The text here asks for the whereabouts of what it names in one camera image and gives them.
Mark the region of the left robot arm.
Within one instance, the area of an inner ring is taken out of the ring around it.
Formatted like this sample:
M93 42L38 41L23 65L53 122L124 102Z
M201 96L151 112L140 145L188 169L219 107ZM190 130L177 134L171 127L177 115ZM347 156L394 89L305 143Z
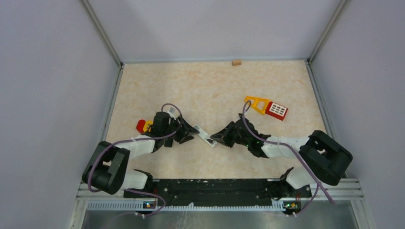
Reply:
M161 147L172 147L173 142L183 144L199 134L182 115L174 117L168 112L157 112L147 131L129 140L115 143L101 141L96 146L82 181L89 191L115 194L121 189L135 189L141 197L153 192L151 175L141 170L128 170L128 162L138 156L151 154Z

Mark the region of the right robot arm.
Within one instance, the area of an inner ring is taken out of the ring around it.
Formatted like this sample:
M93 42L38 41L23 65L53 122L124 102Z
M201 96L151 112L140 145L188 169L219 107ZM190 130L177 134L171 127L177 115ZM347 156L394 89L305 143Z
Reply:
M353 160L348 150L321 130L315 130L308 137L276 137L260 134L252 123L240 119L231 121L210 138L226 147L234 144L246 146L256 157L300 158L305 165L291 169L286 180L280 183L280 191L287 197L318 180L331 186L338 185Z

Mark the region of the white remote control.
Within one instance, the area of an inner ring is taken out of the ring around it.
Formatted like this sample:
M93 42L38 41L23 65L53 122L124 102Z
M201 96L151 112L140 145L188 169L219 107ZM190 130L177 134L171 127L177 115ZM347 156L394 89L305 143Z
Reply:
M199 136L204 142L206 142L207 144L209 144L211 147L215 147L215 146L217 145L217 142L214 141L214 140L212 140L212 139L210 138L210 135L209 135L206 131L204 131L200 126L194 125L193 128L199 131L198 136Z

